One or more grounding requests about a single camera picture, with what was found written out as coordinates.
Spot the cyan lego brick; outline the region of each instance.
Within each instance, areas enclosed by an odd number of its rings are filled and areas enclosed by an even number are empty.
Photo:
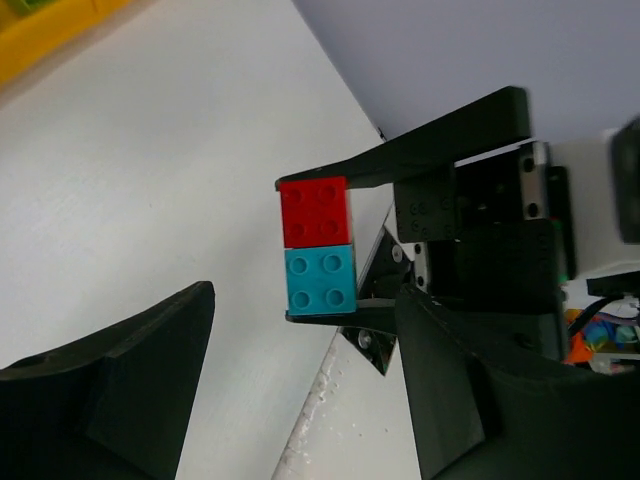
[[[294,248],[284,253],[289,315],[356,311],[353,247]]]

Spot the black curved part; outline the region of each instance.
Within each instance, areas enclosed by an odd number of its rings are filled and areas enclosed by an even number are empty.
[[[342,162],[276,181],[347,177],[349,188],[398,182],[532,136],[527,92],[505,87]]]
[[[619,460],[637,453],[637,371],[607,376],[544,358],[412,285],[400,290],[396,323],[422,478],[627,475]],[[602,456],[602,438],[616,439],[615,455]]]
[[[175,478],[214,308],[199,282],[0,370],[0,478]]]

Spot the yellow object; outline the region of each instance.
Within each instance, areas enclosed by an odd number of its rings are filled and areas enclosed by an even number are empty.
[[[52,0],[25,15],[0,0],[0,86],[131,0]]]

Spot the white table surface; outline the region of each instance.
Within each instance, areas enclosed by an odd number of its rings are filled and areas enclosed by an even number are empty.
[[[283,319],[273,182],[377,143],[287,0],[117,15],[0,94],[0,366],[210,279],[178,478],[270,478],[334,332]],[[360,265],[389,201],[353,195]]]

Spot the screw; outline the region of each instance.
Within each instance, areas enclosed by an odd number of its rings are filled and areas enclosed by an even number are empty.
[[[391,249],[391,256],[394,262],[400,263],[402,261],[402,247],[400,247],[400,245],[394,245]]]
[[[358,346],[361,349],[367,350],[371,346],[372,341],[371,333],[369,333],[368,330],[360,330],[358,332]]]

